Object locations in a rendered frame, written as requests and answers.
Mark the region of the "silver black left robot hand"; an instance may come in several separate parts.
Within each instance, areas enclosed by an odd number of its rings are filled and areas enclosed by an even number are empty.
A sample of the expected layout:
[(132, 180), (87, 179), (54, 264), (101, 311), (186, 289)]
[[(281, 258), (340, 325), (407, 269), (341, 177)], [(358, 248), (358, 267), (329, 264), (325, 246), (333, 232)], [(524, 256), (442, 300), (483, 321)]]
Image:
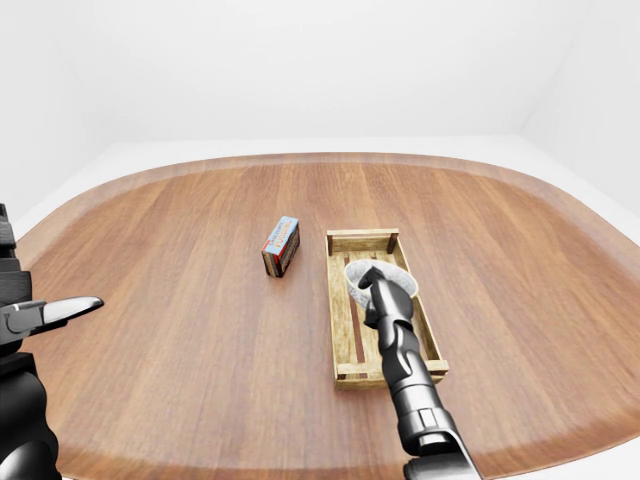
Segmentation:
[(34, 300), (31, 273), (22, 269), (15, 249), (12, 225), (0, 203), (0, 347), (18, 349), (24, 338), (63, 327), (104, 305), (95, 296)]

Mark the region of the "wooden slat tray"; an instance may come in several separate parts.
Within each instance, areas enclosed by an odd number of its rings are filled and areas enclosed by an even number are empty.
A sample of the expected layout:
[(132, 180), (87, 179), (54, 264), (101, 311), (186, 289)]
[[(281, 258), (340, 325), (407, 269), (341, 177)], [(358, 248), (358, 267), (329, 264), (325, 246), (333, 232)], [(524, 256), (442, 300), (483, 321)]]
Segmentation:
[(391, 229), (329, 230), (325, 240), (334, 385), (340, 390), (386, 386), (377, 332), (364, 325), (364, 308), (348, 292), (346, 266), (355, 260), (379, 260), (410, 270)]

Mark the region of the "pale patterned bowl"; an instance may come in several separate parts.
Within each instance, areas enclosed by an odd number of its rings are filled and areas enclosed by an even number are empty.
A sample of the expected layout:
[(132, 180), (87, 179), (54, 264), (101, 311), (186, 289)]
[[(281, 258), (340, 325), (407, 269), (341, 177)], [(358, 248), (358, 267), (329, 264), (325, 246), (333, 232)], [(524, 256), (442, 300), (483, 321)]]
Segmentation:
[(372, 267), (380, 270), (384, 277), (399, 285), (410, 298), (415, 298), (419, 291), (419, 286), (414, 277), (401, 267), (373, 259), (359, 259), (350, 261), (344, 268), (347, 290), (357, 305), (365, 309), (371, 300), (370, 289), (361, 289), (360, 280)]

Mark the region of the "printed pudding box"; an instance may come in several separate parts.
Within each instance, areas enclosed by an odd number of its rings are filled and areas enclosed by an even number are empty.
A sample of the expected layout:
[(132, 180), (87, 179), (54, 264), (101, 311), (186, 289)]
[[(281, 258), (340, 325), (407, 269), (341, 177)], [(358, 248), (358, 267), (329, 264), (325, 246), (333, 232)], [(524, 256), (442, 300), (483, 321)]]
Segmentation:
[(283, 277), (299, 245), (299, 220), (282, 216), (261, 249), (266, 273), (272, 277)]

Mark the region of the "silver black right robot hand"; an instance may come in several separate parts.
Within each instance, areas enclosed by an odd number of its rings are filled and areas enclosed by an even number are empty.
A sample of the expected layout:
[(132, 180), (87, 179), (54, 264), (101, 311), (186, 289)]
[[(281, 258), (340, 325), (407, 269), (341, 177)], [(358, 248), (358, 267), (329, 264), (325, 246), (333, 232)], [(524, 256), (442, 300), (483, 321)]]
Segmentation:
[(409, 294), (395, 282), (384, 277), (381, 270), (371, 267), (359, 281), (362, 289), (369, 287), (371, 299), (365, 309), (364, 324), (378, 332), (381, 354), (401, 342), (399, 330), (410, 343), (418, 344), (411, 319), (413, 302)]

